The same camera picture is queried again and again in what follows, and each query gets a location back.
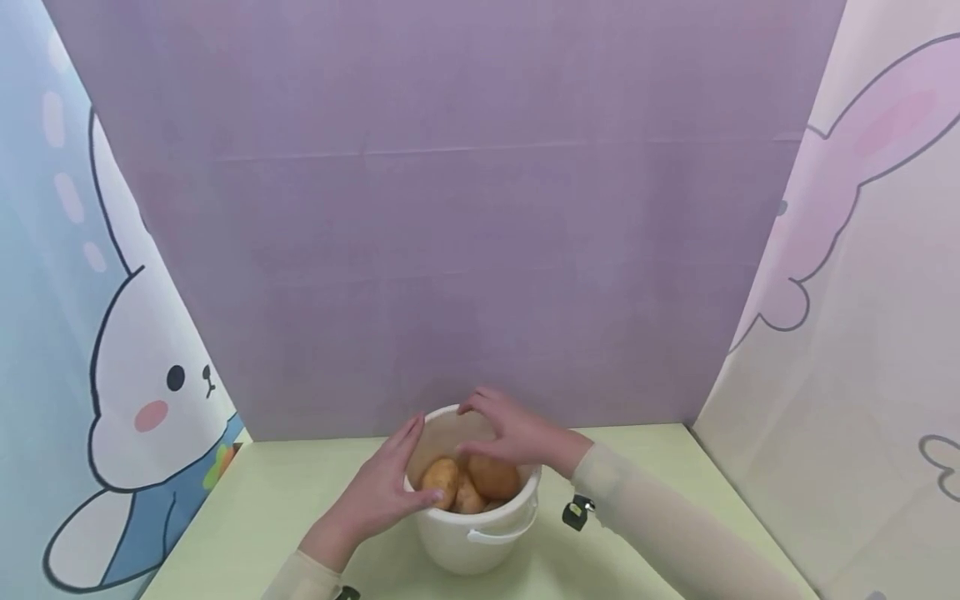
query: white bucket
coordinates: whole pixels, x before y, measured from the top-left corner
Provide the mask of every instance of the white bucket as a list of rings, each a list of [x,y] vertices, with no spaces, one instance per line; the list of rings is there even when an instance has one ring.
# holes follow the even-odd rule
[[[410,482],[419,482],[438,458],[453,457],[457,444],[494,437],[490,422],[477,413],[458,417],[455,405],[430,413],[407,467],[403,487],[412,490]],[[519,472],[523,488],[498,509],[479,515],[457,515],[434,508],[417,513],[420,540],[435,563],[457,575],[478,575],[510,555],[515,542],[537,518],[540,467],[520,467]]]

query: black clip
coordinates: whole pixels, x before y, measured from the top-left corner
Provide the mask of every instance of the black clip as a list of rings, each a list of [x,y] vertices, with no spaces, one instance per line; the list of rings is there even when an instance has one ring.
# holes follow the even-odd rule
[[[360,600],[360,592],[350,586],[343,586],[337,600]]]
[[[580,494],[574,494],[573,501],[564,508],[564,523],[570,527],[581,531],[587,524],[589,513],[594,511],[593,500]]]

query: pink bunny ear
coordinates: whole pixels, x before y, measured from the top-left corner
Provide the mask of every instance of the pink bunny ear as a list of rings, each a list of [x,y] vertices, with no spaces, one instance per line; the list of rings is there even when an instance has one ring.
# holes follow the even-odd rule
[[[897,60],[844,110],[829,137],[849,148],[864,180],[906,164],[960,120],[960,34]]]

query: wrist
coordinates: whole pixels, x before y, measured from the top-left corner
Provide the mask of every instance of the wrist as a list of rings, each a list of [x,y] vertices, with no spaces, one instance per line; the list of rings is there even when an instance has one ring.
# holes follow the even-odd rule
[[[335,573],[343,573],[363,535],[347,519],[336,513],[336,506],[317,519],[303,540],[300,551]]]
[[[563,479],[570,480],[593,447],[593,440],[571,429],[556,428],[550,432],[545,446],[548,458],[544,464],[557,471]]]

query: bunny eye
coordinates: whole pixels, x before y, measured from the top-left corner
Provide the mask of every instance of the bunny eye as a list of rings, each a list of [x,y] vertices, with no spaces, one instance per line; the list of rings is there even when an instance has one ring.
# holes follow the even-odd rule
[[[183,372],[183,367],[180,365],[174,365],[170,368],[170,371],[167,372],[167,388],[171,392],[182,388],[184,381],[186,381],[186,373]]]

